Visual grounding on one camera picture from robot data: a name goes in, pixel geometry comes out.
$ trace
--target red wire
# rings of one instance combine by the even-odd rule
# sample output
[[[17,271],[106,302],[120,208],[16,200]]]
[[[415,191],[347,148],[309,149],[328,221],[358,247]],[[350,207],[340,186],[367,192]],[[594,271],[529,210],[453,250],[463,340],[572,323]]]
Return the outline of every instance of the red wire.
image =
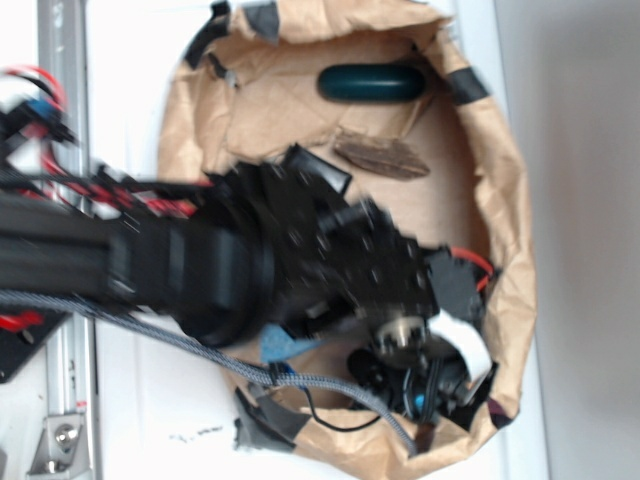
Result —
[[[164,200],[161,198],[146,200],[144,204],[151,210],[165,215],[179,213],[190,217],[196,211],[196,208],[188,202]]]
[[[69,172],[62,168],[62,166],[58,162],[56,162],[56,160],[53,158],[53,155],[51,155],[51,152],[48,149],[45,149],[42,152],[42,154],[40,155],[40,159],[42,167],[47,171],[47,173],[50,173],[51,175],[69,175]],[[70,183],[67,186],[78,195],[86,196],[91,194],[91,192],[84,188],[82,185]]]
[[[37,125],[32,123],[28,125],[23,131],[22,134],[27,138],[43,138],[49,130],[44,125]]]
[[[20,195],[27,198],[35,198],[36,200],[42,200],[43,198],[45,198],[39,193],[34,192],[33,190],[18,190],[18,192],[20,192]]]
[[[472,252],[471,250],[467,250],[466,248],[451,247],[450,251],[451,256],[460,258],[462,260],[467,260],[487,272],[487,275],[485,275],[482,280],[480,280],[476,284],[476,289],[478,291],[481,291],[489,284],[489,280],[495,273],[495,269],[493,268],[493,265],[491,265],[491,263],[489,263],[485,258],[481,257],[477,253]]]
[[[27,310],[19,315],[0,315],[0,329],[18,333],[32,325],[42,325],[44,317],[41,313]]]
[[[35,65],[15,65],[13,67],[9,67],[6,69],[7,75],[15,76],[25,72],[37,73],[38,75],[44,77],[51,85],[55,106],[58,107],[60,110],[65,109],[67,105],[67,95],[64,91],[64,88],[62,88],[62,85],[60,85],[60,82],[58,82],[58,80],[49,72],[47,72],[44,68],[40,68]]]

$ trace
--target black cable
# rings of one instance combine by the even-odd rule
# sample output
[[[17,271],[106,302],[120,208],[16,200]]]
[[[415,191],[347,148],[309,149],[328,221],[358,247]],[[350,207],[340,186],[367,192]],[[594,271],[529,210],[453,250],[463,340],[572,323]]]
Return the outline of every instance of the black cable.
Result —
[[[414,393],[415,377],[415,369],[411,368],[407,370],[402,391],[406,413],[409,419],[413,421],[416,421],[416,417],[418,416],[416,412],[416,395]]]
[[[74,192],[79,197],[86,198],[90,201],[96,201],[96,198],[100,197],[100,194],[96,192],[96,188],[100,188],[108,194],[108,201],[112,204],[112,206],[120,211],[131,211],[134,208],[142,209],[147,212],[150,211],[146,207],[146,205],[141,201],[139,201],[134,195],[132,195],[127,188],[124,188],[116,183],[112,184],[110,182],[105,182],[104,179],[97,178],[96,176],[93,176],[91,178],[85,178],[85,177],[74,176],[69,172],[67,172],[63,167],[60,166],[60,162],[56,157],[56,153],[55,153],[55,150],[53,149],[53,145],[51,145],[50,142],[48,146],[43,148],[47,149],[47,153],[50,155],[51,160],[55,165],[57,165],[61,169],[62,173],[31,175],[29,177],[24,176],[24,178],[31,178],[34,180],[45,181],[45,183],[47,184],[58,183],[60,185],[67,186],[71,190],[74,190]],[[0,188],[3,187],[3,180],[5,179],[2,179],[0,177]],[[77,185],[82,189],[86,190],[86,193],[77,191],[77,189],[74,188],[74,185]],[[130,205],[126,205],[123,202],[123,199],[120,197],[120,195],[118,195],[118,192],[115,190],[116,187],[121,188],[123,192],[126,192],[128,194],[128,197],[126,198],[126,200],[127,202],[130,202]]]
[[[316,412],[316,407],[315,407],[315,404],[313,403],[313,397],[311,396],[311,392],[309,391],[309,389],[306,387],[303,387],[303,388],[300,388],[300,390],[302,390],[305,396],[307,397],[307,402],[309,403],[309,409],[311,410],[311,416],[313,417],[313,419],[316,422],[318,422],[320,425],[325,426],[335,432],[340,432],[340,433],[358,432],[360,430],[364,430],[367,427],[370,427],[381,418],[380,415],[378,415],[374,419],[369,420],[368,422],[363,423],[362,425],[358,425],[356,427],[338,427],[336,425],[332,425],[331,423],[321,419],[318,416],[318,412]]]
[[[0,190],[30,190],[47,198],[42,189],[33,183],[35,180],[34,175],[25,175],[10,162],[0,168]]]
[[[40,90],[42,90],[44,93],[49,95],[49,97],[51,97],[52,99],[55,100],[55,97],[53,95],[53,90],[51,90],[51,88],[49,88],[49,85],[47,85],[45,82],[43,82],[39,78],[30,77],[29,75],[24,75],[24,74],[21,74],[21,73],[13,75],[13,76],[21,78],[23,80],[26,80],[27,82],[31,82],[36,87],[38,87]]]
[[[20,190],[31,189],[32,182],[57,183],[69,186],[70,184],[79,185],[87,190],[93,186],[98,186],[109,190],[107,183],[96,181],[95,178],[80,177],[77,175],[56,175],[56,174],[25,174],[19,170],[0,169],[0,189],[1,190]],[[169,200],[191,200],[197,201],[193,197],[199,192],[210,189],[210,186],[201,186],[195,184],[179,184],[179,183],[159,183],[159,182],[124,182],[118,183],[116,186],[129,192],[130,194],[142,192],[154,192],[160,198]]]
[[[438,380],[442,369],[442,359],[434,358],[429,362],[427,370],[427,381],[424,391],[424,403],[420,413],[419,423],[430,422],[436,410],[436,399],[438,394]]]

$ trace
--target black wire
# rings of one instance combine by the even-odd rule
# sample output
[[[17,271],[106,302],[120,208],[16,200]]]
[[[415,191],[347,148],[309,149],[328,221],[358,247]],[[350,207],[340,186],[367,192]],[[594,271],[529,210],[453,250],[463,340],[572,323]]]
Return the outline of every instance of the black wire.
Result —
[[[0,190],[30,190],[43,198],[47,198],[42,189],[33,183],[29,177],[10,162],[7,162],[0,168]]]
[[[443,361],[440,358],[435,358],[429,362],[425,376],[422,377],[424,379],[424,387],[422,387],[424,399],[421,408],[418,408],[416,405],[416,384],[418,383],[417,379],[420,378],[420,375],[417,375],[414,369],[409,372],[407,387],[403,392],[405,404],[408,407],[406,413],[411,420],[418,424],[430,422],[436,411],[438,380],[440,378],[442,365]]]
[[[14,189],[24,188],[25,182],[54,182],[62,185],[65,184],[78,184],[85,188],[90,188],[92,185],[104,186],[104,182],[97,182],[89,177],[80,177],[77,175],[55,175],[55,174],[26,174],[14,170],[11,172],[5,172],[0,169],[0,189]],[[211,186],[201,186],[194,184],[181,184],[181,183],[160,183],[160,182],[123,182],[117,184],[119,187],[124,188],[131,193],[148,192],[153,191],[161,198],[167,199],[188,199],[191,196],[210,189]]]
[[[48,139],[42,142],[42,149],[44,151],[46,151],[49,156],[51,157],[51,160],[53,160],[53,162],[57,165],[60,165],[60,163],[58,162],[58,158],[56,157],[56,151],[53,148],[53,142]],[[63,184],[63,182],[51,182],[51,181],[44,181],[43,183],[45,183],[46,185],[48,185],[50,188],[53,188],[52,183],[58,183],[58,184]],[[75,211],[80,211],[80,208],[78,207],[78,203],[79,202],[75,202],[76,205],[72,205],[70,202],[66,202],[68,206],[70,206],[71,208],[73,208]]]
[[[51,90],[51,88],[49,88],[49,85],[47,85],[45,82],[43,82],[39,78],[30,77],[29,75],[23,75],[21,73],[16,74],[16,75],[12,75],[12,76],[18,77],[18,78],[21,78],[23,80],[26,80],[27,82],[33,83],[36,87],[38,87],[44,93],[49,95],[49,97],[51,97],[53,100],[55,100],[55,96],[53,95],[53,91]]]
[[[362,425],[358,425],[357,427],[337,427],[336,425],[332,425],[331,423],[322,420],[319,416],[318,413],[316,412],[316,407],[315,404],[313,403],[313,397],[311,396],[311,392],[309,391],[308,388],[304,387],[301,388],[300,390],[302,390],[305,394],[305,396],[307,397],[307,402],[309,402],[309,408],[311,409],[311,416],[313,417],[313,419],[318,422],[320,425],[323,425],[335,432],[340,432],[340,433],[351,433],[351,432],[357,432],[360,430],[364,430],[367,427],[370,427],[371,425],[373,425],[374,423],[376,423],[378,420],[380,420],[380,415],[378,415],[376,418],[374,418],[373,420],[369,420],[367,423],[363,423]]]
[[[48,153],[51,156],[51,159],[53,160],[53,162],[56,163],[57,165],[60,165],[60,162],[57,159],[55,150],[53,149],[53,145],[51,144],[49,144]],[[80,197],[87,198],[93,201],[96,198],[97,193],[95,192],[94,189],[92,189],[92,187],[100,187],[109,194],[110,196],[109,200],[113,203],[113,206],[121,212],[131,211],[134,208],[138,208],[144,211],[150,211],[144,203],[139,201],[133,195],[131,195],[131,198],[128,199],[131,202],[131,206],[125,205],[122,199],[119,197],[119,195],[115,191],[115,187],[116,186],[119,187],[120,185],[112,184],[110,182],[105,182],[103,179],[96,178],[95,176],[90,179],[86,179],[83,177],[73,176],[69,172],[67,172],[65,169],[63,169],[63,171],[65,172],[63,175],[51,175],[50,177],[54,178],[54,180],[51,180],[51,181],[55,183],[59,183],[61,185],[66,184],[67,186],[69,186],[69,184],[78,184],[89,191],[88,194],[81,194],[81,193],[75,192],[76,195]],[[46,178],[48,177],[48,175],[40,175],[40,177]],[[131,193],[126,188],[124,188],[124,190],[126,190],[127,193],[129,194]]]
[[[419,423],[430,422],[436,410],[436,399],[438,393],[438,380],[442,369],[442,359],[434,358],[429,363],[427,371],[427,381],[424,392],[424,404],[420,413]]]

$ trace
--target blue component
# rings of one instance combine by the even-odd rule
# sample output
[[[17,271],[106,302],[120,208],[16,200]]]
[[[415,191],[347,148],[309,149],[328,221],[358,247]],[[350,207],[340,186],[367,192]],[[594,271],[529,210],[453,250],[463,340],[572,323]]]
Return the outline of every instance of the blue component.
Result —
[[[260,336],[260,361],[284,362],[320,346],[320,340],[294,340],[277,325],[267,325]]]
[[[41,98],[27,100],[27,105],[43,120],[48,119],[56,111],[56,107]]]
[[[413,402],[416,406],[416,408],[419,411],[422,411],[422,409],[424,408],[424,395],[420,394],[420,395],[416,395],[416,399]]]

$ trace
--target gray braided cable sleeve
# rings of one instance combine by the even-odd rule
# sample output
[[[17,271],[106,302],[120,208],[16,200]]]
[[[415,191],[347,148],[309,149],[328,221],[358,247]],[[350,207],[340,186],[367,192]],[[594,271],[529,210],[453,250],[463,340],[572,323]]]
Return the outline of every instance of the gray braided cable sleeve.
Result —
[[[279,373],[273,375],[269,370],[251,365],[219,350],[206,347],[191,338],[186,338],[162,328],[141,322],[131,315],[115,315],[101,307],[80,298],[43,295],[16,290],[0,290],[0,306],[35,308],[58,312],[76,312],[83,316],[99,318],[111,324],[125,328],[149,338],[173,345],[194,355],[206,358],[224,367],[250,382],[263,386],[312,387],[341,393],[366,406],[384,418],[407,446],[409,456],[418,454],[417,446],[409,433],[389,411],[387,405],[372,393],[350,382],[320,375],[297,373]]]

